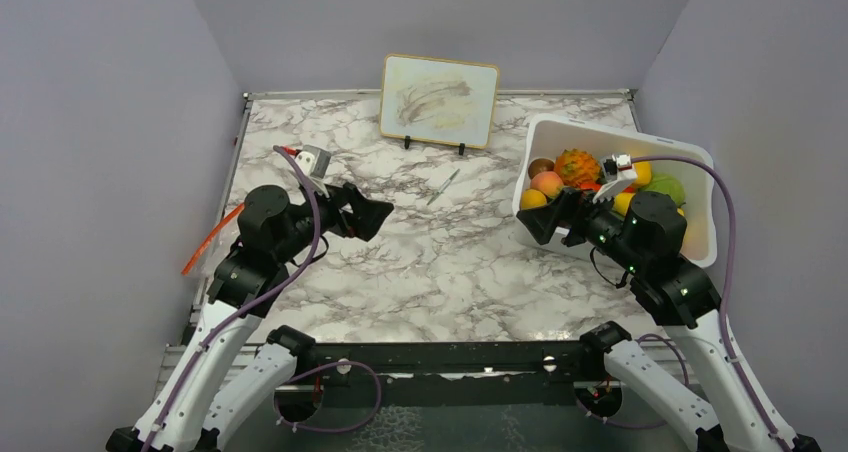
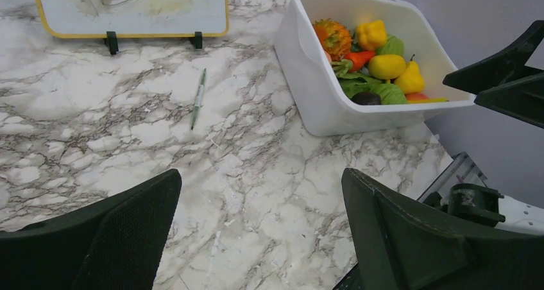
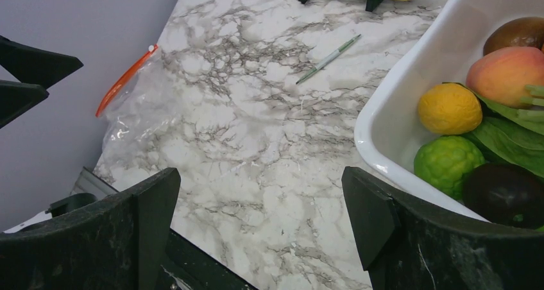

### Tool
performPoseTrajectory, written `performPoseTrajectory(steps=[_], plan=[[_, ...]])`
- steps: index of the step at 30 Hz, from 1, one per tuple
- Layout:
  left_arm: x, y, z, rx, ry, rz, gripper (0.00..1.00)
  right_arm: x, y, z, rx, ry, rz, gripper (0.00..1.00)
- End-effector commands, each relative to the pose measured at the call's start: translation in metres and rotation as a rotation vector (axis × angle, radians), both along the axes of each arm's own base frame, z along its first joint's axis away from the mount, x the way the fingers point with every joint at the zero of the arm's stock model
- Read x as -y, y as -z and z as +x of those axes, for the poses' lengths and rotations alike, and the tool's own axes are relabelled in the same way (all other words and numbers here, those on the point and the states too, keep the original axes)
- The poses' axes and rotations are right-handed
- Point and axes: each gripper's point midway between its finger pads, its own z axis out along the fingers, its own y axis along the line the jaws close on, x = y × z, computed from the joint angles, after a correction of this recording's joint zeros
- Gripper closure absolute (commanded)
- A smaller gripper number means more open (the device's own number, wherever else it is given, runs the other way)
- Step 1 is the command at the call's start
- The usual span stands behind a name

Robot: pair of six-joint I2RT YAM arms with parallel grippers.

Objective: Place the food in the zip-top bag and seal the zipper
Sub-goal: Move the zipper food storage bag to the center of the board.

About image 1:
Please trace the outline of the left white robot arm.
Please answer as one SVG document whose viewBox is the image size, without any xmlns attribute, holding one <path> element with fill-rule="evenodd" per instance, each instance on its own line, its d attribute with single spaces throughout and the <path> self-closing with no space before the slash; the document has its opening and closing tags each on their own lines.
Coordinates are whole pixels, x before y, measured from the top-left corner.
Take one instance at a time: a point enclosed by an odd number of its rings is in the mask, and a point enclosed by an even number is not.
<svg viewBox="0 0 848 452">
<path fill-rule="evenodd" d="M 310 377 L 314 339 L 281 326 L 246 369 L 226 378 L 283 288 L 312 262 L 323 235 L 369 241 L 394 207 L 351 183 L 303 193 L 302 204 L 276 185 L 248 193 L 239 235 L 214 272 L 189 345 L 154 403 L 134 425 L 114 430 L 106 450 L 220 451 L 277 386 Z"/>
</svg>

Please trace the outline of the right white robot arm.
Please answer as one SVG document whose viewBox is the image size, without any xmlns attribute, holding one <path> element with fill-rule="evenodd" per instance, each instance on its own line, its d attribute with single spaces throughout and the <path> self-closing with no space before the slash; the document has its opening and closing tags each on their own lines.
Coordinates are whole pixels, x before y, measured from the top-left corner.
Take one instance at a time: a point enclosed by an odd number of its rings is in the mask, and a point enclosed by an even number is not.
<svg viewBox="0 0 848 452">
<path fill-rule="evenodd" d="M 540 244 L 569 227 L 568 243 L 589 242 L 630 276 L 639 305 L 661 326 L 695 373 L 704 396 L 656 365 L 622 327 L 608 322 L 581 336 L 579 370 L 607 373 L 634 390 L 692 451 L 817 451 L 781 417 L 741 358 L 720 315 L 721 297 L 707 273 L 680 252 L 687 227 L 672 199 L 639 192 L 623 218 L 565 189 L 551 203 L 517 214 Z"/>
</svg>

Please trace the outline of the clear zip bag orange zipper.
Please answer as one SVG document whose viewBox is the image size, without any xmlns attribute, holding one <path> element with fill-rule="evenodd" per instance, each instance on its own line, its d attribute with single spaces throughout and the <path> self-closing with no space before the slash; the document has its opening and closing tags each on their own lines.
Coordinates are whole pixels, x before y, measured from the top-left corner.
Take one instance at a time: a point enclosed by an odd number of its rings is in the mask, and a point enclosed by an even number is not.
<svg viewBox="0 0 848 452">
<path fill-rule="evenodd" d="M 198 277 L 203 275 L 205 267 L 213 262 L 215 253 L 218 250 L 228 249 L 237 235 L 236 218 L 244 208 L 245 204 L 240 203 L 222 216 L 183 266 L 180 271 L 182 276 Z"/>
</svg>

